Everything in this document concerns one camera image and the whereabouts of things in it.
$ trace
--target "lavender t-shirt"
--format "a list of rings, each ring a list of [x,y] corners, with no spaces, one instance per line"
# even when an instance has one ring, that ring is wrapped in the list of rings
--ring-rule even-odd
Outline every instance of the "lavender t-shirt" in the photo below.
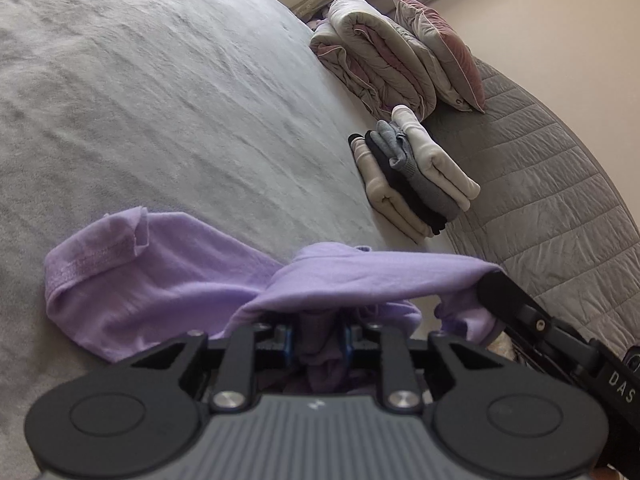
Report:
[[[421,314],[407,299],[438,294],[443,329],[462,327],[467,339],[487,344],[501,327],[478,303],[475,284],[495,269],[468,256],[333,242],[303,248],[284,266],[185,213],[136,207],[54,248],[45,294],[49,318],[112,362],[188,330],[221,337],[268,311],[297,314],[298,357],[316,367],[311,388],[327,391],[334,381],[326,366],[340,358],[331,337],[338,311],[409,336]]]

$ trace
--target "quilted bedspread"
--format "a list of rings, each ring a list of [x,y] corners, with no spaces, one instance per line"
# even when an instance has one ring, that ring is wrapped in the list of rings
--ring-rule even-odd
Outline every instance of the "quilted bedspread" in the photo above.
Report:
[[[434,139],[482,191],[447,233],[616,354],[640,340],[638,228],[604,170],[530,94],[478,62],[486,114],[439,105]]]

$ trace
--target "silver screw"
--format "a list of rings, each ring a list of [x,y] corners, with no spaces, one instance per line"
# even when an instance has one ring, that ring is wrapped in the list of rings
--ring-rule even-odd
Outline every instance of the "silver screw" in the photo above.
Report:
[[[398,390],[389,395],[389,403],[394,408],[415,408],[420,403],[420,397],[407,390]]]
[[[219,408],[237,408],[244,404],[244,395],[240,392],[218,392],[213,397],[213,403]]]

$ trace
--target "folded white clothing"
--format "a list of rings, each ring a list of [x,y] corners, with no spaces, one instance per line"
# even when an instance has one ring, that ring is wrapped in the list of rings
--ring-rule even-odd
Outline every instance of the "folded white clothing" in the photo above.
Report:
[[[422,243],[425,237],[433,237],[431,228],[415,215],[402,195],[389,186],[362,137],[351,141],[351,151],[373,209],[417,244]]]
[[[420,172],[447,193],[462,211],[470,207],[470,200],[480,193],[480,186],[471,180],[420,124],[406,106],[398,105],[391,112],[391,120],[406,135]]]

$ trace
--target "pillow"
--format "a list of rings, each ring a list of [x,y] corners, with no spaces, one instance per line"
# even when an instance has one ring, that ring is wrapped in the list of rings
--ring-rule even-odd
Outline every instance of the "pillow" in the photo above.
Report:
[[[424,65],[427,74],[429,74],[431,81],[433,81],[433,86],[436,89],[438,97],[446,102],[446,104],[453,106],[456,110],[460,110],[461,112],[472,111],[471,106],[466,103],[462,95],[453,88],[451,81],[449,81],[447,74],[442,69],[442,65],[435,54],[426,47],[423,42],[416,40],[415,36],[404,27],[398,25],[391,18],[387,18],[387,20],[409,44],[411,50],[414,51],[415,55],[418,56],[418,59]]]
[[[396,23],[413,31],[438,58],[453,88],[473,108],[484,112],[480,72],[464,41],[434,9],[416,0],[394,0]]]

